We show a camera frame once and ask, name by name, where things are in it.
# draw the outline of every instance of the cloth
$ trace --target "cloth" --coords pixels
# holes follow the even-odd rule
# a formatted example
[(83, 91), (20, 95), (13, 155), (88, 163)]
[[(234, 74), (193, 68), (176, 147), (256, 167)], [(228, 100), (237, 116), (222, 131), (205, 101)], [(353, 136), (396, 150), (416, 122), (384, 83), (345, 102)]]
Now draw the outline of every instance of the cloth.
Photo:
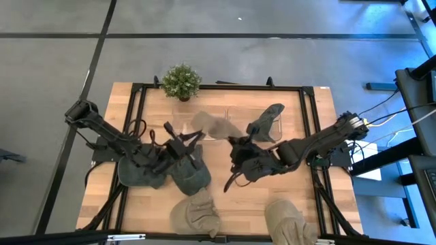
[[(142, 152), (148, 152), (150, 146), (143, 145)], [(121, 184), (125, 186), (151, 186), (154, 189), (158, 189), (164, 185), (166, 173), (153, 174), (151, 171), (146, 171), (146, 165), (149, 164), (148, 158), (141, 156), (140, 159), (136, 159), (140, 166), (136, 166), (126, 157), (121, 157), (118, 162), (118, 176)]]
[(217, 235), (221, 225), (213, 199), (205, 188), (176, 204), (170, 222), (179, 235), (209, 234), (211, 238)]
[(274, 245), (314, 245), (316, 228), (306, 223), (292, 202), (279, 199), (265, 209), (266, 226)]
[(198, 112), (191, 121), (194, 131), (202, 130), (217, 140), (227, 139), (229, 136), (242, 137), (243, 133), (229, 120), (211, 116), (206, 112)]
[(270, 105), (259, 117), (259, 119), (248, 124), (246, 132), (251, 133), (251, 130), (255, 127), (259, 129), (259, 132), (253, 136), (253, 140), (259, 142), (272, 142), (275, 140), (270, 137), (270, 130), (273, 125), (274, 119), (280, 115), (280, 113), (285, 109), (285, 106), (277, 103)]
[(200, 169), (194, 168), (191, 161), (187, 157), (183, 157), (169, 171), (177, 187), (185, 195), (194, 195), (202, 187), (206, 187), (211, 183), (211, 173), (203, 163), (202, 155), (203, 146), (197, 145), (192, 152), (192, 156), (194, 159), (202, 162)]

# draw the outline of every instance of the electrical cord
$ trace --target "electrical cord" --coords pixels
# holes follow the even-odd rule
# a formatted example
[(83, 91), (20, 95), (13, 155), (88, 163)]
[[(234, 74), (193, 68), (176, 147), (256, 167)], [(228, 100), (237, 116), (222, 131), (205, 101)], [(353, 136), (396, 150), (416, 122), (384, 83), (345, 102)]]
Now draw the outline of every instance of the electrical cord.
[(363, 119), (363, 123), (367, 126), (367, 127), (380, 127), (380, 126), (383, 126), (383, 125), (385, 125), (387, 122), (389, 122), (390, 120), (392, 120), (396, 115), (398, 115), (398, 114), (395, 114), (395, 115), (392, 115), (390, 118), (388, 118), (387, 120), (385, 120), (384, 122), (382, 122), (382, 123), (380, 123), (380, 124), (378, 124), (378, 125), (372, 125), (372, 124), (369, 124), (368, 123), (368, 120), (366, 119), (366, 118), (364, 118)]
[(399, 89), (396, 89), (396, 90), (394, 91), (394, 93), (393, 93), (391, 96), (389, 96), (387, 99), (383, 100), (382, 102), (378, 103), (377, 105), (374, 105), (372, 108), (369, 108), (369, 109), (367, 109), (367, 110), (365, 110), (365, 111), (359, 113), (358, 116), (360, 117), (360, 115), (364, 114), (365, 112), (369, 112), (370, 110), (376, 108), (377, 106), (379, 106), (379, 105), (381, 105), (381, 104), (387, 102), (389, 99), (391, 99), (392, 97), (394, 97), (394, 95), (396, 95), (399, 91), (400, 91)]
[(382, 136), (382, 137), (380, 137), (380, 138), (378, 138), (378, 139), (376, 139), (376, 140), (373, 140), (372, 142), (368, 143), (366, 146), (363, 146), (362, 148), (365, 148), (365, 147), (369, 146), (369, 145), (372, 144), (372, 143), (375, 143), (375, 142), (377, 142), (377, 141), (379, 141), (379, 140), (381, 140), (381, 139), (384, 139), (385, 137), (388, 137), (389, 135), (393, 135), (393, 134), (398, 133), (399, 131), (402, 131), (402, 130), (404, 130), (404, 129), (410, 127), (410, 126), (413, 126), (413, 125), (419, 123), (420, 121), (424, 120), (425, 118), (429, 117), (431, 114), (433, 114), (433, 113), (435, 113), (435, 112), (436, 112), (436, 109), (434, 109), (433, 111), (427, 113), (427, 114), (424, 115), (422, 118), (419, 118), (418, 120), (414, 121), (412, 124), (407, 125), (406, 127), (403, 127), (402, 129), (399, 129), (399, 130), (397, 130), (397, 131), (395, 131), (395, 132), (388, 133), (387, 135)]
[(410, 111), (410, 110), (413, 110), (413, 109), (416, 109), (416, 108), (421, 108), (421, 107), (424, 107), (424, 106), (435, 105), (435, 104), (436, 104), (436, 102), (432, 102), (432, 103), (427, 103), (427, 104), (424, 104), (424, 105), (417, 105), (417, 106), (414, 106), (414, 107), (406, 108), (406, 109), (404, 109), (404, 110), (399, 110), (398, 112), (394, 112), (394, 113), (391, 113), (391, 114), (388, 114), (388, 115), (385, 115), (385, 116), (379, 117), (379, 118), (377, 118), (377, 119), (371, 121), (371, 122), (368, 123), (367, 125), (371, 125), (371, 124), (373, 124), (373, 123), (375, 123), (375, 122), (377, 122), (377, 121), (379, 121), (379, 120), (381, 120), (381, 119), (383, 119), (383, 118), (387, 118), (387, 117), (389, 117), (389, 116), (392, 116), (392, 115), (395, 115), (395, 114), (398, 114), (398, 113), (401, 113), (401, 112), (406, 112), (406, 111)]

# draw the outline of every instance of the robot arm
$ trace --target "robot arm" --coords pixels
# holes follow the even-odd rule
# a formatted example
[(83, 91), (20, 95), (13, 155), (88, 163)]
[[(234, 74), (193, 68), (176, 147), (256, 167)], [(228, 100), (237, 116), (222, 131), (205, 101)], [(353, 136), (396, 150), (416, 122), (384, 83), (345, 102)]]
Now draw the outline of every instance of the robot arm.
[(326, 158), (345, 140), (361, 140), (366, 137), (368, 128), (357, 116), (346, 112), (342, 114), (336, 123), (304, 139), (292, 139), (263, 150), (255, 145), (249, 137), (229, 139), (232, 145), (231, 168), (234, 174), (226, 184), (224, 192), (234, 180), (235, 176), (244, 174), (248, 181), (255, 182), (259, 178), (293, 172), (298, 169), (301, 162), (309, 156), (319, 155)]

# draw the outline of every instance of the gray cloth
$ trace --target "gray cloth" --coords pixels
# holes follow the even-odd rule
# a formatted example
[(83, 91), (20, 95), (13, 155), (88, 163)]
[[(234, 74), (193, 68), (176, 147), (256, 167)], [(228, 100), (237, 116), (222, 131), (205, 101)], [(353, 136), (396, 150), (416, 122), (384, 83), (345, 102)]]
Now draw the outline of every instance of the gray cloth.
[(194, 131), (203, 131), (217, 140), (231, 137), (242, 137), (243, 133), (229, 120), (211, 116), (206, 112), (198, 112), (191, 121)]
[(250, 134), (251, 130), (255, 127), (259, 129), (259, 132), (253, 136), (253, 140), (259, 142), (272, 142), (275, 140), (270, 137), (270, 130), (273, 125), (274, 119), (280, 115), (280, 113), (285, 109), (285, 106), (277, 103), (270, 105), (259, 117), (259, 119), (248, 124), (247, 133)]
[(183, 157), (169, 171), (177, 187), (185, 195), (194, 195), (202, 187), (211, 183), (211, 173), (202, 160), (203, 146), (197, 145), (191, 155), (194, 159), (202, 162), (200, 169), (196, 169), (187, 157)]

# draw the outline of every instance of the beige cloth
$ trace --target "beige cloth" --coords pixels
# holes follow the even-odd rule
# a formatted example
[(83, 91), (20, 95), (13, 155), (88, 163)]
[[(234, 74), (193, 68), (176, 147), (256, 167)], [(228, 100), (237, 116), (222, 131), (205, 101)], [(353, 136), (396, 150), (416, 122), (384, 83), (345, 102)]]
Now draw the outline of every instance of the beige cloth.
[(202, 130), (217, 140), (227, 139), (229, 136), (242, 137), (243, 133), (229, 120), (214, 117), (206, 112), (198, 112), (192, 118), (191, 126), (194, 131)]
[(316, 228), (306, 223), (292, 202), (279, 199), (265, 209), (266, 226), (274, 245), (314, 245)]
[(205, 188), (175, 205), (170, 214), (172, 229), (179, 235), (209, 234), (214, 238), (221, 221)]

